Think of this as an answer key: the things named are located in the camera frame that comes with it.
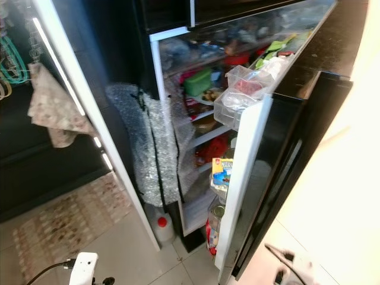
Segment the bottle with blue yellow label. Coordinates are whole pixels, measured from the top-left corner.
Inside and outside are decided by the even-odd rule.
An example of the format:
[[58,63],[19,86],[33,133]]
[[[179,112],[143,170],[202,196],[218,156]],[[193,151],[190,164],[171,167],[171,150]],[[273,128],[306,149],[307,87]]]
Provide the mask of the bottle with blue yellow label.
[[212,160],[210,187],[221,200],[226,199],[230,187],[236,140],[237,139],[234,138],[230,141],[230,147],[224,152],[221,158],[214,158]]

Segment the silver bubble wrap pad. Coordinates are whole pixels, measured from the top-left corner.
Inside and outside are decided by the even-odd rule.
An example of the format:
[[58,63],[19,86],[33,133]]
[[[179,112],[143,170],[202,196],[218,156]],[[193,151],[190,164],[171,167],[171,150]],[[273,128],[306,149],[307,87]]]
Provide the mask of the silver bubble wrap pad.
[[106,87],[130,140],[131,166],[141,200],[164,207],[182,198],[178,178],[178,150],[173,145],[159,100],[133,84]]

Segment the bottle with red label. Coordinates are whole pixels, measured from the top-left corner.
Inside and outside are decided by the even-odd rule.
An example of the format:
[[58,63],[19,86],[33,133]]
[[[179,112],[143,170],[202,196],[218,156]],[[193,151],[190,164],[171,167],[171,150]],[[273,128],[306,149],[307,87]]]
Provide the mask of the bottle with red label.
[[205,225],[205,236],[207,250],[212,257],[217,255],[217,245],[219,243],[220,222],[225,212],[225,200],[215,197],[207,212],[207,222]]

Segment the white jug with red cap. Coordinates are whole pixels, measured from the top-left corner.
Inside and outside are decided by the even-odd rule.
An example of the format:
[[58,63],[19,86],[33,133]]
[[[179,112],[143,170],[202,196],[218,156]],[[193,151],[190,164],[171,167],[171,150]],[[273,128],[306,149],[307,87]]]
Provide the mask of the white jug with red cap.
[[173,221],[162,207],[147,204],[147,214],[154,235],[161,245],[173,243],[176,234],[173,229]]

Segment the black glossy cabinet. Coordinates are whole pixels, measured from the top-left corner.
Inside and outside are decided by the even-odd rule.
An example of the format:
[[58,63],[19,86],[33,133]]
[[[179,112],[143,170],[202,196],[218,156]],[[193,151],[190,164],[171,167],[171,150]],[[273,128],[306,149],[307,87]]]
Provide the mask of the black glossy cabinet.
[[31,122],[33,88],[14,87],[0,102],[0,221],[20,216],[109,173],[92,137],[55,148],[48,128]]

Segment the clear plastic food container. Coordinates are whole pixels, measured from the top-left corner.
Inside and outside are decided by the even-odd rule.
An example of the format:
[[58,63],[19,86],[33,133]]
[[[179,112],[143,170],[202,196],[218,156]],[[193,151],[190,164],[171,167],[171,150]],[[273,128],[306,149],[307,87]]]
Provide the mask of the clear plastic food container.
[[237,131],[245,109],[260,101],[261,99],[250,97],[235,88],[228,88],[214,101],[214,119]]

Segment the green food packet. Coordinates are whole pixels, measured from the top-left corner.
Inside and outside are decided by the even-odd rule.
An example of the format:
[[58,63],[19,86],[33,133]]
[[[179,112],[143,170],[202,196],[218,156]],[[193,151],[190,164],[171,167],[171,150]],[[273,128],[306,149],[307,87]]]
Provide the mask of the green food packet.
[[289,47],[290,42],[296,38],[296,33],[290,34],[288,36],[279,36],[277,40],[273,40],[268,46],[264,46],[255,52],[256,58],[249,65],[250,68],[258,69],[261,68],[264,63],[273,58],[279,57],[289,57],[295,54],[291,47]]

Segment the green food container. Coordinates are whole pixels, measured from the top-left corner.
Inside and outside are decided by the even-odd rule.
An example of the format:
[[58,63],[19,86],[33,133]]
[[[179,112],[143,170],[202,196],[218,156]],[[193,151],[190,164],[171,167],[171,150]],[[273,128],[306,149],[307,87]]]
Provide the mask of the green food container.
[[190,97],[200,97],[203,92],[211,89],[213,81],[211,79],[212,69],[204,68],[183,81],[185,92]]

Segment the beige red patterned floor mat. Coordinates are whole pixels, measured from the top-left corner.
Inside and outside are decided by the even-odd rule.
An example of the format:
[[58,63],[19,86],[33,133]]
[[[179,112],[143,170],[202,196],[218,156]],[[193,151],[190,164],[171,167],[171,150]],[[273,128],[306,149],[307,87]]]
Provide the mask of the beige red patterned floor mat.
[[22,279],[75,257],[130,210],[131,199],[113,173],[44,205],[11,231]]

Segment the brown bowl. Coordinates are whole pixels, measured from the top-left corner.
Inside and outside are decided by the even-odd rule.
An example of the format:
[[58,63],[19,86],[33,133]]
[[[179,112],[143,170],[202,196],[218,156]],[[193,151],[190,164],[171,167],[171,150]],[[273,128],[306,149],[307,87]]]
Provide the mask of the brown bowl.
[[195,130],[195,135],[204,135],[206,133],[209,133],[209,131],[212,131],[217,127],[217,124],[218,122],[216,119],[214,119],[214,114],[212,112],[192,122]]

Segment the white plate with food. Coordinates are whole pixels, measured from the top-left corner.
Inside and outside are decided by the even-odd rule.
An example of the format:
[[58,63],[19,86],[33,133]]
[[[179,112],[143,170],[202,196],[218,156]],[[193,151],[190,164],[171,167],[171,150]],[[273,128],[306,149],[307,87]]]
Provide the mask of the white plate with food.
[[208,90],[204,90],[203,92],[199,93],[196,96],[193,96],[192,98],[198,103],[207,106],[212,106],[214,105],[214,101],[217,100],[217,98],[219,98],[223,92],[224,90],[220,88],[209,88]]

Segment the glass jar with red lid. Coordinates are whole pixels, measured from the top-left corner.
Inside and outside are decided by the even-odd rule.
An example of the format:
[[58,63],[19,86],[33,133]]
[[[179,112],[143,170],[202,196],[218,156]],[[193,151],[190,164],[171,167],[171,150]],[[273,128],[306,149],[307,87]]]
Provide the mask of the glass jar with red lid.
[[244,72],[248,70],[247,66],[249,65],[250,58],[250,52],[225,57],[223,60],[223,87],[228,87],[230,83],[234,84],[244,75]]

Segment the white door panel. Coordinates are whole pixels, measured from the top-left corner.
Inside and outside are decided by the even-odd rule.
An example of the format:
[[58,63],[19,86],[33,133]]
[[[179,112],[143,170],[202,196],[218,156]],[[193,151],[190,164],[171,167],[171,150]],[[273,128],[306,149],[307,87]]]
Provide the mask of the white door panel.
[[106,59],[107,43],[97,31],[108,14],[101,0],[31,0],[34,24],[59,69],[65,86],[81,114],[88,117],[97,133],[103,161],[110,166],[135,204],[141,231],[155,250],[160,245],[150,228],[135,185],[131,142],[122,117],[106,97],[111,75],[119,75],[123,65],[116,60],[113,72]]

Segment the red produce bag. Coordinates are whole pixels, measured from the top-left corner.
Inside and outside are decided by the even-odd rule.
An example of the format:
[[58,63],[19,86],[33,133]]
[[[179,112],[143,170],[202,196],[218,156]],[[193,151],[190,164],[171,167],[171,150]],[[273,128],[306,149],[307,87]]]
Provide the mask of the red produce bag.
[[195,149],[195,165],[200,167],[211,163],[214,158],[221,158],[226,150],[230,148],[230,135],[224,133],[207,142],[204,142]]

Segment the black fridge with white interior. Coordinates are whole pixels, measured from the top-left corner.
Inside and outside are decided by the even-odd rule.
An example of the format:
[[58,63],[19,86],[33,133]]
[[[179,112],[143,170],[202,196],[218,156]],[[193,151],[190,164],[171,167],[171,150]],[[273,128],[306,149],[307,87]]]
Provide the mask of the black fridge with white interior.
[[211,68],[212,88],[223,87],[223,60],[228,55],[255,52],[285,31],[283,7],[304,0],[101,0],[106,21],[97,28],[107,43],[106,59],[112,71],[116,60],[123,69],[111,75],[109,85],[133,84],[160,101],[162,115],[178,150],[178,178],[182,198],[162,207],[173,221],[174,232],[193,250],[206,243],[205,225],[212,200],[212,162],[195,165],[195,149],[224,133],[230,141],[238,133],[218,122],[214,130],[195,135],[192,122],[214,113],[188,96],[183,81]]

